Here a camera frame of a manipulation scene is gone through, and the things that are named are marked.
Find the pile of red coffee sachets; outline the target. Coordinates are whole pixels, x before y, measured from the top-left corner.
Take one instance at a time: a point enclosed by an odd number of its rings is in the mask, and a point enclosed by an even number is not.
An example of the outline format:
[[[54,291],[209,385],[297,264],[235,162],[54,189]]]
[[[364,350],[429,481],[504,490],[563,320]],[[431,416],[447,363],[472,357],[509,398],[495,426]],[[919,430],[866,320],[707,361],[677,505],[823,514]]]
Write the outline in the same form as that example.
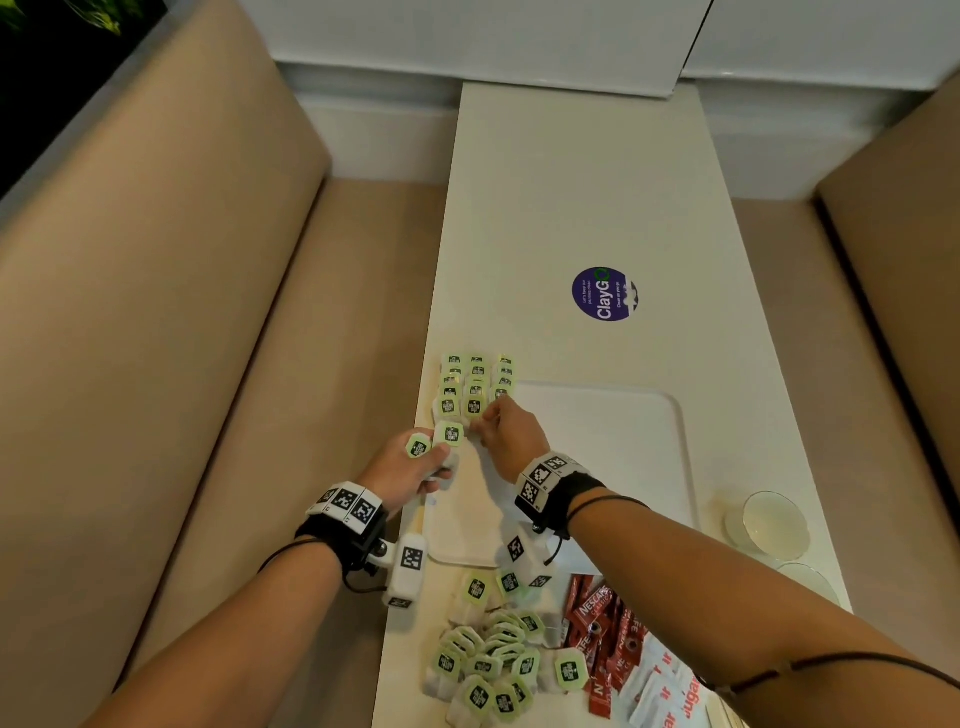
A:
[[[599,576],[573,574],[560,612],[560,644],[585,656],[587,708],[620,720],[618,697],[640,664],[646,629]]]

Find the round purple sticker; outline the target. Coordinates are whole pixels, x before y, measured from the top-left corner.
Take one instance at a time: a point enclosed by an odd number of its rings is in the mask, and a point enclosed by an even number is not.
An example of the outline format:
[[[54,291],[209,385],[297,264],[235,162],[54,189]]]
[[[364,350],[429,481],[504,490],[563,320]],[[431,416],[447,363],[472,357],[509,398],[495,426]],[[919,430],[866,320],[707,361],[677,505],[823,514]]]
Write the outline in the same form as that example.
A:
[[[594,266],[578,273],[571,296],[586,316],[604,323],[628,320],[640,304],[640,293],[629,275],[617,269]]]

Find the clear glass cup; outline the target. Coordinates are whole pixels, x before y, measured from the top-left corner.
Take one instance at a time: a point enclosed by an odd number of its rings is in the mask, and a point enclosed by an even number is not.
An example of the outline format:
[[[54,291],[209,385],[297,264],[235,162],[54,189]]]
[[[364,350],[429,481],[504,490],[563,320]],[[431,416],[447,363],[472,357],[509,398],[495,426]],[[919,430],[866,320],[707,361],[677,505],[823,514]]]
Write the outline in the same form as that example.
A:
[[[727,539],[740,552],[776,562],[793,562],[810,550],[808,521],[788,497],[758,491],[726,510]]]
[[[817,569],[807,564],[791,562],[781,564],[775,570],[823,599],[837,606],[843,606],[831,582]]]

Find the person's right hand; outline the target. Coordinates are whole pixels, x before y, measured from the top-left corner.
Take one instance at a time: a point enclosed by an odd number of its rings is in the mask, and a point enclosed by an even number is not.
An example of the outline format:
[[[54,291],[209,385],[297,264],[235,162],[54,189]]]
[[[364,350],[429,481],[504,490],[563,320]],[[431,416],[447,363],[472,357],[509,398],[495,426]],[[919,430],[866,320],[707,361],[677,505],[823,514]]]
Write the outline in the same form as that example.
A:
[[[493,401],[481,417],[470,423],[498,476],[516,484],[534,460],[551,451],[546,433],[536,416],[519,406],[510,395]]]

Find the beige upholstered bench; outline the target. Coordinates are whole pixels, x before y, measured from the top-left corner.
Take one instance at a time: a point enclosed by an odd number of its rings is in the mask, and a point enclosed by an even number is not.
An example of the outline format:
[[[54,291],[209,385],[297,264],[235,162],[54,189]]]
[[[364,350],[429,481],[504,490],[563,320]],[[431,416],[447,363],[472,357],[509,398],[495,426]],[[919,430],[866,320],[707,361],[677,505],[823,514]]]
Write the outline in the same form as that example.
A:
[[[812,196],[732,204],[853,612],[960,675],[960,68]]]
[[[0,224],[0,728],[79,728],[414,418],[447,189],[188,0]]]

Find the pile of white sugar sachets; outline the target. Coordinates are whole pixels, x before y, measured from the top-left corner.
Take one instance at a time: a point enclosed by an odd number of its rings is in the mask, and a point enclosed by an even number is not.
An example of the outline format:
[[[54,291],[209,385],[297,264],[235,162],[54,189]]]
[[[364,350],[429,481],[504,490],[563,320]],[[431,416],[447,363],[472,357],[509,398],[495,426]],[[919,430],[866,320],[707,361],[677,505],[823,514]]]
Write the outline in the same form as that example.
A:
[[[714,694],[673,652],[648,634],[639,663],[613,698],[613,717],[627,728],[712,728]]]

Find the person's left hand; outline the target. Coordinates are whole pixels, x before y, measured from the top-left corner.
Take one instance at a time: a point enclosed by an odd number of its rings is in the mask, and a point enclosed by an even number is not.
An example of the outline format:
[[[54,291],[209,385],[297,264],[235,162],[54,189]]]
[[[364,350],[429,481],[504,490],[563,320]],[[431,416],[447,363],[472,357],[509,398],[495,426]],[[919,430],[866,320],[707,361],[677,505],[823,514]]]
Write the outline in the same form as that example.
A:
[[[414,428],[392,436],[353,480],[382,501],[389,518],[421,497],[414,494],[411,459],[404,450],[411,434],[417,431],[433,434],[429,429]]]

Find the person's left forearm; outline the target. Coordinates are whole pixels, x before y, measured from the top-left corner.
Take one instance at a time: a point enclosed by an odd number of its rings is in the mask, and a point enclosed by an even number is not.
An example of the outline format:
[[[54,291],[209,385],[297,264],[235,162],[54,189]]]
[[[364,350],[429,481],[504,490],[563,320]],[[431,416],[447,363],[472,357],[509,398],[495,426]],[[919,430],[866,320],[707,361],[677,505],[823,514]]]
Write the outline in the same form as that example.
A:
[[[341,585],[327,544],[295,541],[80,728],[268,728]]]

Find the person's right forearm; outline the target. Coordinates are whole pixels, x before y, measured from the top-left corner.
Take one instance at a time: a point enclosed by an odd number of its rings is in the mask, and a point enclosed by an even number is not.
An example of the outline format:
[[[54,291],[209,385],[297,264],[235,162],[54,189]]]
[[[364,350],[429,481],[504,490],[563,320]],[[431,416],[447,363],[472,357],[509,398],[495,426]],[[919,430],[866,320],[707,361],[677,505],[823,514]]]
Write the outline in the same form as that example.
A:
[[[749,728],[960,728],[960,688],[858,616],[725,543],[614,497],[573,499],[568,530],[642,623]]]

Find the white plastic tray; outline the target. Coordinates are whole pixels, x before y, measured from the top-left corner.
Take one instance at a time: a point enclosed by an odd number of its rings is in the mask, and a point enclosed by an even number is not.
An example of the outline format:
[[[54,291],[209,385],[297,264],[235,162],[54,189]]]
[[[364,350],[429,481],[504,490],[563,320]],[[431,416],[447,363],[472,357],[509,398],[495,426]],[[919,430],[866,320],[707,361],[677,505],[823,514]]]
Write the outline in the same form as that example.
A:
[[[637,387],[535,381],[517,383],[513,394],[551,445],[607,488],[700,529],[682,413],[672,397]],[[429,556],[449,566],[495,567],[506,556],[509,528],[530,523],[515,504],[517,494],[482,445],[464,443],[452,485],[424,508]]]

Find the dark window pane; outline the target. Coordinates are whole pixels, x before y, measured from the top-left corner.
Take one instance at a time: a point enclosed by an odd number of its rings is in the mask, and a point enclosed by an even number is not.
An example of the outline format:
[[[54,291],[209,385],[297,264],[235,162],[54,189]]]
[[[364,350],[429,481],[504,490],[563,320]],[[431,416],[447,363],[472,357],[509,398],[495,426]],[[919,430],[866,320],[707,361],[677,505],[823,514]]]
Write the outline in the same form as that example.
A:
[[[0,0],[0,199],[168,12],[166,0]]]

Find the pile of green tea bags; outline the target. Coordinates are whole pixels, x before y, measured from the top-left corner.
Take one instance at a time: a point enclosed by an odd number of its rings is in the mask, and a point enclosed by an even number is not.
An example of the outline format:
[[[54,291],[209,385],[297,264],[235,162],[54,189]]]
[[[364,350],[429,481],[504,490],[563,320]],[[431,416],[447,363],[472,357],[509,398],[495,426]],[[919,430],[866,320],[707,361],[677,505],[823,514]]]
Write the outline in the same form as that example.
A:
[[[592,658],[573,640],[583,585],[562,571],[461,573],[422,678],[444,709],[441,728],[544,725],[548,706],[590,686]]]

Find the rows of green tea bags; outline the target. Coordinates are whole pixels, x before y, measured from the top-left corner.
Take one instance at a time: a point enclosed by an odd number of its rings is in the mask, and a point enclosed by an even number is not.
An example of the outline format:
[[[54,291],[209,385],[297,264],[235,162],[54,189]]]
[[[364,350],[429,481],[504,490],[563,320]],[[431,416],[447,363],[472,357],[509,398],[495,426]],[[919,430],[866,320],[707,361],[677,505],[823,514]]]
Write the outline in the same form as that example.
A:
[[[486,355],[464,349],[439,358],[438,388],[431,414],[435,424],[458,421],[468,425],[490,403],[512,397],[518,381],[518,361],[510,354]]]

